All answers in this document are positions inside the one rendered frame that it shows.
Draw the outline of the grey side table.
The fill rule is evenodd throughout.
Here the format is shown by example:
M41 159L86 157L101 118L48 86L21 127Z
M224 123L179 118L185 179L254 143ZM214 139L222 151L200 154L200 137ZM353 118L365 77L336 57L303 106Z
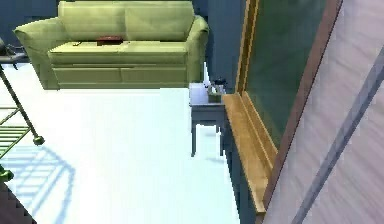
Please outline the grey side table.
M192 135L192 149L191 156L194 157L196 154L196 126L214 126L215 132L219 134L220 142L220 155L224 154L223 149L223 130L225 123L225 109L224 103L207 103L203 105L192 105L190 103L189 97L189 106L191 109L191 135Z

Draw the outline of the white box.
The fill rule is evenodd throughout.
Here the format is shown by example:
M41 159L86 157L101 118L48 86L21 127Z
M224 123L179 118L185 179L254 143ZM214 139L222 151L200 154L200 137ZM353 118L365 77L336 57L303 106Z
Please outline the white box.
M207 88L203 83L191 83L189 85L189 97L192 105L208 103Z

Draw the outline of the small green plant pot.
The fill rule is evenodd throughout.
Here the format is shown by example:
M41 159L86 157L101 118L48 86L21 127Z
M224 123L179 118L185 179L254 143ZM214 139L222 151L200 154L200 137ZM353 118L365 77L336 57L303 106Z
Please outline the small green plant pot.
M214 80L207 89L208 102L209 103L220 103L222 96L225 94L225 79Z

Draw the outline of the green two-seat sofa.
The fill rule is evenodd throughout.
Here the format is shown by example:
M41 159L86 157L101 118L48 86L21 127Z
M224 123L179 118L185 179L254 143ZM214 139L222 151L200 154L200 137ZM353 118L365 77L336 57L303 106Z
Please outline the green two-seat sofa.
M209 26L190 0L61 0L15 28L45 90L185 88L204 79ZM98 46L102 36L120 45Z

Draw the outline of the wooden framed window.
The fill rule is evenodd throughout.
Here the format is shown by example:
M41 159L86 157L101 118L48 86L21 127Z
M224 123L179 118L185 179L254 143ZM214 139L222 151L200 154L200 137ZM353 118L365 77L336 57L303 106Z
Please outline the wooden framed window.
M247 0L236 88L224 97L241 210L266 213L342 3Z

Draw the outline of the dark red box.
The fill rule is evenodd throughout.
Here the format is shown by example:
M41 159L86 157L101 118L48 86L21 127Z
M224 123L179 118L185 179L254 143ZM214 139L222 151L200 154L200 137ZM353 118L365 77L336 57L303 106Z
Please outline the dark red box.
M103 45L120 45L123 42L123 38L120 36L102 36L96 40L98 46Z

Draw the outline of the pale window curtain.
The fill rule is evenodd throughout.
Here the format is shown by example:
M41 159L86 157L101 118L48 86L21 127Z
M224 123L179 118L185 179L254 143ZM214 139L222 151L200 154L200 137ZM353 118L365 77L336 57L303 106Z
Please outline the pale window curtain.
M343 0L263 224L384 224L384 0Z

